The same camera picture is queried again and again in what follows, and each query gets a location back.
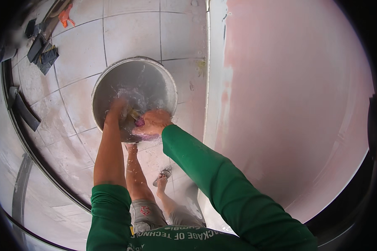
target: hand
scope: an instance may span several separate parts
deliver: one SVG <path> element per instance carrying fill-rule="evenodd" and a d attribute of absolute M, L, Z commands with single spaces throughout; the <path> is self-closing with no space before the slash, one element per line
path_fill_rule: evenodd
<path fill-rule="evenodd" d="M 121 110 L 127 106 L 127 100 L 123 97 L 121 98 L 115 98 L 112 103 L 111 107 L 109 109 L 108 115 L 114 114 L 117 117 L 120 116 Z"/>
<path fill-rule="evenodd" d="M 147 111 L 141 116 L 144 119 L 144 125 L 133 129 L 134 134 L 154 135 L 162 134 L 165 127 L 173 124 L 170 120 L 170 114 L 163 109 Z"/>

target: bucket rim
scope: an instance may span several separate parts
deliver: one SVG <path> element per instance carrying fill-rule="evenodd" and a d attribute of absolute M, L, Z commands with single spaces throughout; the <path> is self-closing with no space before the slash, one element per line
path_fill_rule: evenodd
<path fill-rule="evenodd" d="M 98 77 L 98 79 L 96 80 L 96 83 L 95 83 L 95 86 L 92 90 L 92 93 L 91 93 L 91 114 L 92 114 L 92 117 L 94 118 L 94 122 L 95 122 L 95 125 L 96 127 L 101 131 L 103 132 L 103 130 L 101 129 L 101 127 L 99 126 L 99 123 L 98 121 L 96 120 L 95 118 L 95 115 L 94 115 L 94 94 L 96 92 L 96 89 L 98 88 L 99 86 L 99 83 L 101 82 L 101 80 L 105 77 L 105 75 L 107 73 L 109 73 L 112 69 L 114 69 L 115 67 L 119 66 L 119 65 L 122 65 L 124 63 L 127 63 L 127 62 L 131 62 L 131 61 L 143 61 L 143 62 L 147 62 L 147 63 L 151 63 L 151 64 L 154 64 L 158 67 L 160 67 L 161 69 L 163 69 L 166 74 L 168 75 L 168 77 L 172 80 L 172 85 L 173 85 L 173 88 L 174 88 L 174 91 L 177 93 L 177 87 L 176 87 L 176 83 L 171 75 L 171 73 L 158 61 L 156 61 L 155 59 L 152 59 L 152 58 L 148 58 L 148 57 L 144 57 L 144 56 L 135 56 L 135 57 L 131 57 L 131 58 L 125 58 L 125 59 L 122 59 L 122 60 L 119 60 L 113 64 L 111 64 L 110 66 L 108 66 Z M 176 109 L 177 109 L 177 103 L 178 103 L 178 98 L 176 98 L 176 100 L 174 101 L 173 103 L 173 109 L 170 113 L 170 117 L 173 118 L 175 112 L 176 112 Z"/>

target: tiled floor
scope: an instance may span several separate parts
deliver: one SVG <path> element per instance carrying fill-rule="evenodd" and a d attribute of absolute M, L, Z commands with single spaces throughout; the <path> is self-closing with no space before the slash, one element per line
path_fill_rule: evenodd
<path fill-rule="evenodd" d="M 30 19 L 42 20 L 53 2 L 40 3 L 23 28 Z M 90 99 L 99 74 L 110 64 L 137 55 L 160 61 L 177 85 L 178 107 L 173 122 L 202 140 L 205 2 L 74 0 L 70 18 L 75 28 L 70 24 L 63 28 L 59 23 L 52 34 L 52 44 L 59 48 L 60 56 L 46 76 L 26 58 L 32 40 L 12 59 L 12 73 L 14 83 L 41 119 L 38 130 L 28 130 L 29 135 L 50 167 L 89 202 L 102 136 L 92 118 Z M 192 183 L 163 153 L 161 142 L 140 143 L 138 149 L 153 192 L 156 188 L 152 182 L 160 170 L 170 165 L 168 195 L 178 198 Z"/>

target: pink wall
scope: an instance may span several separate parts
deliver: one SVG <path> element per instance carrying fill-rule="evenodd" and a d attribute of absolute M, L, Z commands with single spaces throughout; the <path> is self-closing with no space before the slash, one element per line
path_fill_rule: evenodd
<path fill-rule="evenodd" d="M 232 0 L 227 13 L 215 150 L 306 222 L 368 149 L 366 55 L 332 1 Z"/>

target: logo on shorts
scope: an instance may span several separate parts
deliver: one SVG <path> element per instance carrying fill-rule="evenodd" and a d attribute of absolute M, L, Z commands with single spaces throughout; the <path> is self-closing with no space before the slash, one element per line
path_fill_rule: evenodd
<path fill-rule="evenodd" d="M 151 213 L 151 210 L 148 206 L 141 206 L 141 210 L 139 212 L 147 216 Z"/>

